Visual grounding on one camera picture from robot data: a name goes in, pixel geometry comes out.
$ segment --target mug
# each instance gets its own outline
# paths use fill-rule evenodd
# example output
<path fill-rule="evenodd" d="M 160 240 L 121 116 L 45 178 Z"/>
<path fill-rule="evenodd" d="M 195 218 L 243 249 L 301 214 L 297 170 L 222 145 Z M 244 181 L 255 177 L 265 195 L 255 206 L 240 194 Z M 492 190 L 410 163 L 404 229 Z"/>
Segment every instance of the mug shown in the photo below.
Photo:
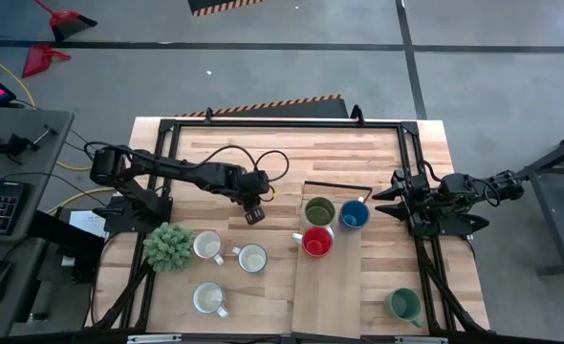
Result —
<path fill-rule="evenodd" d="M 199 312 L 210 314 L 217 312 L 221 317 L 228 317 L 225 308 L 225 291 L 214 282 L 205 282 L 193 291 L 193 306 Z"/>
<path fill-rule="evenodd" d="M 214 258 L 218 265 L 223 265 L 225 260 L 221 256 L 223 253 L 223 241 L 220 235 L 215 231 L 201 232 L 193 242 L 193 249 L 195 254 L 200 258 L 209 259 Z"/>
<path fill-rule="evenodd" d="M 260 245 L 249 244 L 242 248 L 234 247 L 233 253 L 237 254 L 240 268 L 245 272 L 260 272 L 267 264 L 267 252 Z"/>
<path fill-rule="evenodd" d="M 411 289 L 399 288 L 391 291 L 384 300 L 384 307 L 390 315 L 399 320 L 407 321 L 418 328 L 423 326 L 420 297 Z"/>
<path fill-rule="evenodd" d="M 306 230 L 303 235 L 293 233 L 293 240 L 303 247 L 309 255 L 320 258 L 324 257 L 333 248 L 335 235 L 329 226 L 313 226 Z"/>
<path fill-rule="evenodd" d="M 328 226 L 336 216 L 336 207 L 324 197 L 314 197 L 308 201 L 304 210 L 303 226 Z"/>
<path fill-rule="evenodd" d="M 359 230 L 369 222 L 369 207 L 362 197 L 348 201 L 339 210 L 339 227 L 345 231 Z"/>

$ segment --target desk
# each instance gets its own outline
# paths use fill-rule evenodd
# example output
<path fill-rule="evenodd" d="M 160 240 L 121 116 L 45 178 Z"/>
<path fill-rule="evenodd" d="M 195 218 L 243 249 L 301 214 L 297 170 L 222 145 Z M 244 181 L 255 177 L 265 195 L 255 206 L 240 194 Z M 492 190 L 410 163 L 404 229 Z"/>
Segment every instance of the desk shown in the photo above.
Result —
<path fill-rule="evenodd" d="M 153 151 L 159 122 L 160 118 L 137 118 L 131 147 Z M 438 175 L 453 172 L 443 123 L 419 121 L 419 128 L 424 157 L 433 164 L 435 172 Z M 186 271 L 158 274 L 149 332 L 290 333 L 297 257 L 291 233 L 299 228 L 303 182 L 367 185 L 379 192 L 389 187 L 394 168 L 401 164 L 396 133 L 379 129 L 184 127 L 178 157 L 200 161 L 216 148 L 231 143 L 244 146 L 254 156 L 280 149 L 289 156 L 291 169 L 285 178 L 273 183 L 276 198 L 263 206 L 268 217 L 255 226 L 248 226 L 242 208 L 228 199 L 210 195 L 194 185 L 172 183 L 172 222 L 197 231 L 216 230 L 224 240 L 224 256 L 228 261 L 217 267 L 213 262 L 195 259 L 192 268 Z M 215 160 L 248 163 L 242 153 L 232 150 L 224 151 Z M 283 170 L 284 162 L 268 158 L 260 167 L 276 176 Z M 147 177 L 139 182 L 146 185 Z M 421 283 L 413 239 L 407 235 L 404 224 L 373 210 L 382 203 L 368 204 L 372 219 L 361 232 L 361 333 L 426 334 L 426 328 L 417 329 L 383 313 L 381 301 L 390 290 L 408 287 L 420 291 Z M 134 234 L 121 234 L 106 249 L 98 278 L 96 315 L 102 316 L 126 285 L 135 240 Z M 261 275 L 245 274 L 234 261 L 231 249 L 249 243 L 263 246 L 268 253 L 270 261 Z M 474 319 L 487 328 L 488 319 L 469 247 L 452 237 L 442 238 L 442 247 L 450 288 Z M 192 292 L 205 281 L 218 282 L 226 289 L 229 318 L 204 315 L 193 309 Z M 437 292 L 433 296 L 438 319 L 443 324 L 441 298 Z M 139 290 L 134 318 L 140 300 Z"/>
<path fill-rule="evenodd" d="M 37 152 L 25 151 L 19 158 L 23 162 L 22 165 L 0 155 L 0 178 L 19 172 L 51 173 L 73 120 L 74 115 L 67 112 L 0 108 L 0 138 L 2 140 L 7 140 L 12 133 L 35 140 L 44 132 L 44 124 L 50 125 L 59 134 L 42 140 L 41 149 Z M 9 180 L 30 183 L 32 187 L 12 236 L 0 236 L 0 259 L 4 257 L 14 242 L 27 233 L 48 179 L 48 176 L 9 178 Z M 0 303 L 0 336 L 9 334 L 20 308 L 24 306 L 23 301 L 35 277 L 44 246 L 44 240 L 31 238 L 21 245 L 10 258 L 14 263 L 14 268 L 6 296 Z"/>

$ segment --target succulent plant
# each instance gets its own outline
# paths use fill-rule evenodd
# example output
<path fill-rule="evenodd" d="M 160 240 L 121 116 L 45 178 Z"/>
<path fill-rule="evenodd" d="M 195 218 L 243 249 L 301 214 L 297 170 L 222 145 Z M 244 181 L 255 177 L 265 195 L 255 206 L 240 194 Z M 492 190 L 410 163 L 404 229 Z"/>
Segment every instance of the succulent plant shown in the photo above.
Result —
<path fill-rule="evenodd" d="M 192 229 L 180 224 L 162 223 L 144 240 L 146 260 L 156 272 L 186 269 L 192 258 L 195 240 Z"/>

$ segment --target black desk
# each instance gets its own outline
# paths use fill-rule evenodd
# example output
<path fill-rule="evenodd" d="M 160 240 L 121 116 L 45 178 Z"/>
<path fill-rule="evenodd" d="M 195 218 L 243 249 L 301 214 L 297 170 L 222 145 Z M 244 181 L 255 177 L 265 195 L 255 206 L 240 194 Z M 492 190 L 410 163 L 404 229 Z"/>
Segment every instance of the black desk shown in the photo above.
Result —
<path fill-rule="evenodd" d="M 48 136 L 42 140 L 39 144 L 41 148 L 37 152 L 25 151 L 19 157 L 19 160 L 23 162 L 22 165 L 0 155 L 0 179 L 10 173 L 51 173 L 73 120 L 74 115 L 67 112 L 0 109 L 0 138 L 2 140 L 9 138 L 12 133 L 35 140 L 44 132 L 44 124 L 48 124 L 59 134 L 55 137 Z M 0 236 L 0 259 L 17 240 L 27 233 L 49 177 L 38 175 L 15 176 L 9 178 L 9 180 L 30 183 L 32 188 L 12 236 Z M 41 239 L 28 239 L 10 258 L 14 263 L 14 269 L 6 296 L 0 303 L 0 336 L 10 333 L 17 313 L 24 306 L 23 301 L 29 292 L 27 286 L 32 283 L 37 274 L 45 244 L 45 241 Z"/>

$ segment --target yellow cable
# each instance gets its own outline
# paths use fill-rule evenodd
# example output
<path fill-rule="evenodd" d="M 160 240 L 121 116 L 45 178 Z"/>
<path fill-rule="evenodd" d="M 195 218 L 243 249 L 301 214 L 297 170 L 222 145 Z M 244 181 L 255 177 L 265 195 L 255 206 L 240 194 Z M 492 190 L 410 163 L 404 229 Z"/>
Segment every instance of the yellow cable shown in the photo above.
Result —
<path fill-rule="evenodd" d="M 27 86 L 25 86 L 25 84 L 21 81 L 21 79 L 19 79 L 18 77 L 16 77 L 16 75 L 14 75 L 14 73 L 11 72 L 8 68 L 6 68 L 1 62 L 0 62 L 0 68 L 1 68 L 2 70 L 4 70 L 4 72 L 8 73 L 8 75 L 12 76 L 12 78 L 13 78 L 14 80 L 16 80 L 16 82 L 18 82 L 19 85 L 21 85 L 21 87 L 23 88 L 23 91 L 25 91 L 25 94 L 27 95 L 27 98 L 30 99 L 30 103 L 32 104 L 33 107 L 35 107 L 35 101 L 33 101 L 32 94 L 31 94 L 30 91 L 27 89 Z M 81 172 L 81 171 L 88 171 L 88 170 L 91 169 L 90 167 L 72 167 L 72 166 L 69 166 L 69 165 L 67 165 L 67 164 L 65 164 L 65 163 L 63 163 L 63 162 L 61 162 L 61 161 L 57 161 L 56 164 L 59 165 L 59 166 L 61 166 L 61 167 L 63 167 L 63 168 L 67 168 L 67 169 L 69 169 L 70 171 L 78 171 L 78 172 Z"/>
<path fill-rule="evenodd" d="M 92 194 L 94 194 L 94 193 L 99 193 L 99 192 L 111 192 L 111 191 L 116 191 L 116 190 L 115 190 L 114 188 L 112 188 L 112 187 L 101 187 L 101 188 L 98 188 L 98 189 L 93 189 L 93 190 L 89 190 L 89 191 L 84 191 L 84 193 L 76 194 L 76 195 L 70 197 L 69 199 L 67 199 L 67 200 L 65 200 L 65 201 L 63 201 L 63 202 L 61 202 L 60 204 L 55 205 L 52 209 L 50 209 L 50 210 L 47 211 L 46 213 L 50 215 L 50 214 L 52 214 L 53 212 L 55 212 L 58 208 L 60 208 L 60 207 L 62 207 L 62 206 L 65 206 L 65 205 L 67 205 L 67 204 L 69 204 L 69 203 L 71 203 L 71 202 L 73 202 L 73 201 L 79 199 L 80 197 L 84 197 L 84 196 L 86 196 L 86 195 L 92 195 Z"/>
<path fill-rule="evenodd" d="M 91 169 L 91 167 L 73 167 L 73 166 L 69 166 L 66 165 L 65 163 L 61 162 L 61 161 L 57 161 L 56 164 L 58 164 L 59 166 L 65 168 L 65 169 L 69 169 L 70 171 L 77 171 L 77 172 L 82 172 L 82 171 L 88 171 Z"/>

